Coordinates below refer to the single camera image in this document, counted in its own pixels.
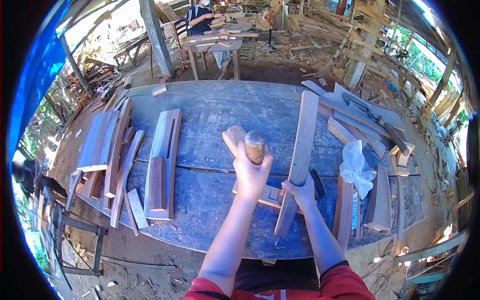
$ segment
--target concrete pillar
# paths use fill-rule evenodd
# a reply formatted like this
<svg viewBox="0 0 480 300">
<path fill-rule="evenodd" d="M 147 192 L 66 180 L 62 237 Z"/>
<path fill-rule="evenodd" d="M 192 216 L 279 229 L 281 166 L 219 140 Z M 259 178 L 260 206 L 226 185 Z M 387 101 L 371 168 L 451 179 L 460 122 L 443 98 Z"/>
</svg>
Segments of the concrete pillar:
<svg viewBox="0 0 480 300">
<path fill-rule="evenodd" d="M 82 84 L 82 87 L 84 90 L 88 93 L 89 97 L 93 97 L 93 91 L 92 89 L 88 86 L 87 80 L 85 80 L 85 77 L 83 76 L 82 72 L 77 66 L 77 62 L 75 59 L 73 59 L 72 53 L 70 52 L 70 48 L 68 47 L 67 41 L 65 40 L 65 36 L 62 35 L 60 36 L 60 43 L 63 47 L 63 51 L 65 51 L 65 54 L 67 55 L 67 59 L 70 62 L 70 65 L 72 65 L 73 71 L 75 72 L 75 75 L 77 75 L 78 80 Z"/>
<path fill-rule="evenodd" d="M 168 48 L 162 35 L 160 21 L 156 16 L 154 0 L 139 0 L 139 2 L 140 15 L 145 22 L 153 54 L 155 55 L 162 75 L 164 77 L 173 77 L 175 71 L 173 70 L 172 60 L 170 59 Z"/>
<path fill-rule="evenodd" d="M 383 15 L 384 7 L 385 1 L 377 0 L 376 2 L 374 2 L 373 11 L 376 12 L 378 15 Z M 370 18 L 368 25 L 375 31 L 380 31 L 381 24 L 379 21 Z M 367 39 L 365 40 L 365 42 L 369 45 L 375 45 L 375 43 L 377 42 L 377 37 L 373 34 L 367 33 Z M 372 55 L 371 50 L 359 45 L 356 45 L 356 47 L 361 57 L 370 59 L 370 56 Z M 355 88 L 357 84 L 362 80 L 366 67 L 367 64 L 364 62 L 358 60 L 350 60 L 347 68 L 347 73 L 345 74 L 345 78 L 343 79 L 343 83 L 349 88 Z"/>
</svg>

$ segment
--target person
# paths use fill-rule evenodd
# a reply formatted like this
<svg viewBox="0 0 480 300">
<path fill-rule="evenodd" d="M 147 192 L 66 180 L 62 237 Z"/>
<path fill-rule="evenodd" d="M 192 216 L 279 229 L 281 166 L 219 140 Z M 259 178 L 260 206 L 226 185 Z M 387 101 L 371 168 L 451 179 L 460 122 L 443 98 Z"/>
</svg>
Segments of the person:
<svg viewBox="0 0 480 300">
<path fill-rule="evenodd" d="M 53 178 L 43 176 L 40 172 L 40 165 L 34 159 L 26 159 L 25 161 L 14 161 L 12 164 L 12 176 L 15 182 L 20 183 L 20 187 L 28 199 L 32 194 L 35 194 L 36 199 L 40 196 L 40 191 L 43 187 L 48 187 L 67 198 L 65 189 Z M 37 177 L 40 177 L 38 186 L 34 187 L 34 182 Z"/>
<path fill-rule="evenodd" d="M 307 175 L 303 187 L 282 182 L 295 197 L 305 218 L 313 258 L 277 260 L 263 266 L 260 260 L 242 259 L 250 221 L 266 185 L 273 156 L 265 148 L 264 160 L 253 164 L 238 145 L 233 162 L 238 193 L 232 207 L 208 250 L 198 277 L 183 297 L 185 300 L 213 299 L 375 299 L 345 260 L 343 250 L 328 229 L 317 208 L 314 183 Z M 320 271 L 320 285 L 315 262 Z"/>
<path fill-rule="evenodd" d="M 209 25 L 225 21 L 227 18 L 221 16 L 214 19 L 212 10 L 208 5 L 210 0 L 199 0 L 198 4 L 191 6 L 187 11 L 187 36 L 200 35 L 210 30 Z"/>
</svg>

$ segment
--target black shirt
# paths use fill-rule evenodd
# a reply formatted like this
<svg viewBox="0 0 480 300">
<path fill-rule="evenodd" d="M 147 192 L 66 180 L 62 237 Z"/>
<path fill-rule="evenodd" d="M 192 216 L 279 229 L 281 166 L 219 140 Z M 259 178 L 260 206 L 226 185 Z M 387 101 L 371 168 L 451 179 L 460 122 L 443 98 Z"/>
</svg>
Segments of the black shirt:
<svg viewBox="0 0 480 300">
<path fill-rule="evenodd" d="M 187 36 L 199 35 L 199 34 L 204 33 L 205 31 L 210 30 L 209 25 L 212 23 L 213 18 L 202 20 L 201 22 L 199 22 L 197 25 L 194 25 L 194 26 L 189 26 L 188 25 L 188 22 L 190 22 L 191 20 L 196 19 L 196 18 L 198 18 L 198 17 L 200 17 L 204 14 L 207 14 L 207 13 L 212 13 L 210 8 L 209 7 L 201 7 L 198 4 L 195 4 L 188 9 L 187 18 L 186 18 L 186 21 L 187 21 Z"/>
</svg>

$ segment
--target white plastic bag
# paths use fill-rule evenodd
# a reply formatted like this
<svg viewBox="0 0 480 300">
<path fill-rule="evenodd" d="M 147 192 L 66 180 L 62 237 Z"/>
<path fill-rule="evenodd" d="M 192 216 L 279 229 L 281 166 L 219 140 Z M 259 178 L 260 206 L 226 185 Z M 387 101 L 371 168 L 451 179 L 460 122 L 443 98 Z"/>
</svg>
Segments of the white plastic bag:
<svg viewBox="0 0 480 300">
<path fill-rule="evenodd" d="M 373 188 L 373 179 L 377 172 L 369 168 L 361 149 L 361 141 L 351 141 L 343 147 L 343 162 L 340 164 L 340 175 L 343 181 L 355 185 L 360 192 L 360 199 L 367 196 Z"/>
</svg>

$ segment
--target wooden table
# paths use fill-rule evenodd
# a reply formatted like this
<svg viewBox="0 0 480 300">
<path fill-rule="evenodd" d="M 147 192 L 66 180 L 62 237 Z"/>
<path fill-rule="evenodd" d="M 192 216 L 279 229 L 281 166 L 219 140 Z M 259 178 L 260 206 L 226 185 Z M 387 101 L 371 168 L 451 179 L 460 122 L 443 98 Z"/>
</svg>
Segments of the wooden table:
<svg viewBox="0 0 480 300">
<path fill-rule="evenodd" d="M 208 250 L 222 225 L 234 195 L 236 176 L 233 155 L 224 143 L 222 132 L 240 124 L 245 130 L 259 129 L 272 147 L 275 156 L 269 185 L 280 188 L 290 169 L 300 113 L 301 93 L 306 88 L 287 84 L 249 81 L 186 81 L 167 83 L 167 91 L 157 97 L 152 89 L 158 85 L 129 89 L 125 96 L 132 99 L 131 124 L 144 130 L 145 136 L 128 177 L 127 190 L 137 189 L 144 201 L 145 179 L 158 116 L 161 111 L 181 108 L 183 118 L 175 170 L 174 220 L 148 220 L 150 226 L 141 233 L 180 247 Z M 335 214 L 337 174 L 342 162 L 343 144 L 327 129 L 327 119 L 317 115 L 311 167 L 316 168 L 326 192 L 318 207 L 332 230 Z M 387 154 L 379 160 L 367 146 L 363 150 L 370 166 L 382 164 L 391 176 L 390 185 L 396 195 L 396 177 Z M 405 228 L 424 219 L 419 176 L 415 166 L 421 165 L 414 156 L 408 161 L 412 176 L 402 179 L 405 195 Z M 82 197 L 106 215 L 101 200 Z M 368 198 L 361 202 L 365 216 Z M 392 198 L 393 227 L 389 234 L 363 228 L 355 238 L 352 230 L 348 248 L 370 244 L 397 231 L 397 199 Z M 250 224 L 244 257 L 262 259 L 293 259 L 313 256 L 305 222 L 296 215 L 287 236 L 275 236 L 279 209 L 258 204 Z M 131 227 L 126 207 L 120 210 L 120 222 Z"/>
<path fill-rule="evenodd" d="M 233 76 L 235 80 L 240 80 L 240 65 L 239 65 L 239 49 L 243 43 L 241 39 L 233 39 L 233 40 L 228 40 L 228 43 L 233 45 L 233 47 L 225 47 L 220 44 L 215 44 L 212 45 L 210 48 L 208 48 L 207 52 L 219 52 L 219 51 L 232 51 L 232 56 L 233 56 Z M 188 56 L 190 57 L 190 62 L 192 65 L 192 71 L 193 71 L 193 76 L 195 77 L 195 80 L 199 80 L 198 78 L 198 60 L 196 57 L 196 52 L 201 52 L 198 47 L 201 47 L 202 45 L 191 45 L 187 46 L 188 49 Z"/>
<path fill-rule="evenodd" d="M 135 59 L 137 58 L 138 51 L 140 50 L 140 47 L 142 46 L 142 44 L 147 41 L 149 41 L 149 38 L 148 38 L 148 34 L 145 33 L 139 36 L 137 39 L 130 41 L 126 45 L 122 46 L 119 52 L 113 56 L 113 59 L 117 62 L 117 65 L 120 66 L 118 59 L 122 56 L 125 56 L 125 57 L 128 56 L 130 58 L 130 61 L 132 62 L 132 65 L 136 67 L 137 65 L 135 63 Z M 135 51 L 135 54 L 132 58 L 130 56 L 130 51 L 135 47 L 137 47 L 137 50 Z"/>
</svg>

